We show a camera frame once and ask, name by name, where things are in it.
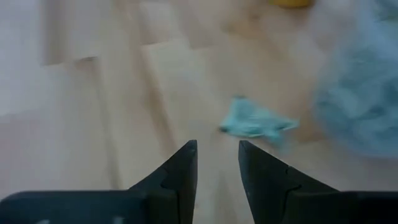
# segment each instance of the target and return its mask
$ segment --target teal cloth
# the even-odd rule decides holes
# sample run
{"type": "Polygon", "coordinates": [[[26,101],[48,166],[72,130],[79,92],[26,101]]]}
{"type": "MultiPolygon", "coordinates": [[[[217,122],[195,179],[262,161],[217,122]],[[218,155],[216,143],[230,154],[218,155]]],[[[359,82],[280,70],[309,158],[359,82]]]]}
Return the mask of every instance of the teal cloth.
{"type": "Polygon", "coordinates": [[[296,120],[279,116],[245,97],[237,96],[233,98],[229,113],[221,123],[220,129],[233,136],[265,137],[279,147],[284,141],[281,132],[298,126],[299,122],[296,120]]]}

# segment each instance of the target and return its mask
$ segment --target crumpled cloth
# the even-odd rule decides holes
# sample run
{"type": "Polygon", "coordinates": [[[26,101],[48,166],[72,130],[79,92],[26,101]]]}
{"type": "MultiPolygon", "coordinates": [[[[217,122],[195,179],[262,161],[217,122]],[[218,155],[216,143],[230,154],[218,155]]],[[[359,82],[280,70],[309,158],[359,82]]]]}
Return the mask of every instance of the crumpled cloth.
{"type": "Polygon", "coordinates": [[[271,144],[279,147],[284,142],[281,132],[298,126],[297,120],[279,116],[245,97],[236,96],[220,130],[245,138],[265,137],[271,144]]]}

